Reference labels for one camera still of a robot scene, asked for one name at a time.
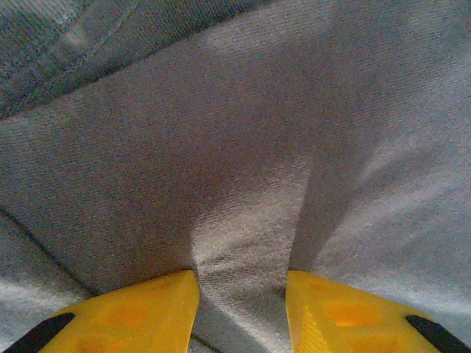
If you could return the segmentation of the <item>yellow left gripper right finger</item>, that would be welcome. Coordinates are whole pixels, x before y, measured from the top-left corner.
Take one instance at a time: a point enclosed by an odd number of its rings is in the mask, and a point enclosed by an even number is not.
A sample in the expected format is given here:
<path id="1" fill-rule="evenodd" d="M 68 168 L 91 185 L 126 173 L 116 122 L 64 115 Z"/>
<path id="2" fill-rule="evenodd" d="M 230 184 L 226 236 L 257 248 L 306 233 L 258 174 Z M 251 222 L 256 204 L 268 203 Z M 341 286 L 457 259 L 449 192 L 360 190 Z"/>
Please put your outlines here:
<path id="1" fill-rule="evenodd" d="M 294 352 L 469 352 L 426 314 L 383 297 L 289 271 L 286 314 Z"/>

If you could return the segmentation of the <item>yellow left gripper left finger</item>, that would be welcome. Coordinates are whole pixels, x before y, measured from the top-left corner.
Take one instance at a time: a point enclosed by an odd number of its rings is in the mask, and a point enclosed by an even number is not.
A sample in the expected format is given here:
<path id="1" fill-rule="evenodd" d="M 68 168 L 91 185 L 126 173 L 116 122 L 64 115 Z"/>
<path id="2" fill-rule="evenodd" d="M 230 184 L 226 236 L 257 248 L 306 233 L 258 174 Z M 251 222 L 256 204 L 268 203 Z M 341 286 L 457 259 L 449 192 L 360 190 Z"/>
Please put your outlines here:
<path id="1" fill-rule="evenodd" d="M 178 271 L 65 307 L 6 350 L 183 353 L 198 306 L 195 273 Z"/>

